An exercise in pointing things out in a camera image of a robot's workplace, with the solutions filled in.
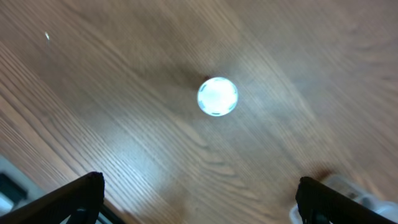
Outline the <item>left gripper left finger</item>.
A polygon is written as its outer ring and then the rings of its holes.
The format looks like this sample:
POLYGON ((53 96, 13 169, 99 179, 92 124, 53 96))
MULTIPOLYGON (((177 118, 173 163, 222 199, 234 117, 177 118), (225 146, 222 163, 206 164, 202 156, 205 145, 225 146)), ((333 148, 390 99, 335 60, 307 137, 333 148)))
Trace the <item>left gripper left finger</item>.
POLYGON ((1 217, 1 224, 95 224, 104 202, 104 177, 90 172, 1 217))

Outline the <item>orange bottle white cap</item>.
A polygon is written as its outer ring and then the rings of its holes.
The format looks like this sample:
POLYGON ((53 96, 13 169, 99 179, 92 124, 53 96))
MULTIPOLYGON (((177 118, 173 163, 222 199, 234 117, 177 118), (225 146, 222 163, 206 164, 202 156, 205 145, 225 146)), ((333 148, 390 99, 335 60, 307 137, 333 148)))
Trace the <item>orange bottle white cap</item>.
POLYGON ((214 77, 199 87, 197 103, 207 115, 224 116, 235 109, 238 96, 238 89, 233 82, 224 77, 214 77))

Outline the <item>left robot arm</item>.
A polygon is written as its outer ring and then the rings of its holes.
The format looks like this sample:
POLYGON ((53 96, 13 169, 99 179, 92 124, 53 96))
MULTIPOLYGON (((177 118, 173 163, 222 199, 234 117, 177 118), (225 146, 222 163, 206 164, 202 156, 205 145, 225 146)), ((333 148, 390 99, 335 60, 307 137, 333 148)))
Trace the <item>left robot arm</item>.
MULTIPOLYGON (((397 203, 381 200, 342 175, 330 174, 321 183, 377 214, 397 222, 397 203)), ((44 195, 44 191, 16 166, 1 157, 1 215, 10 213, 44 195)))

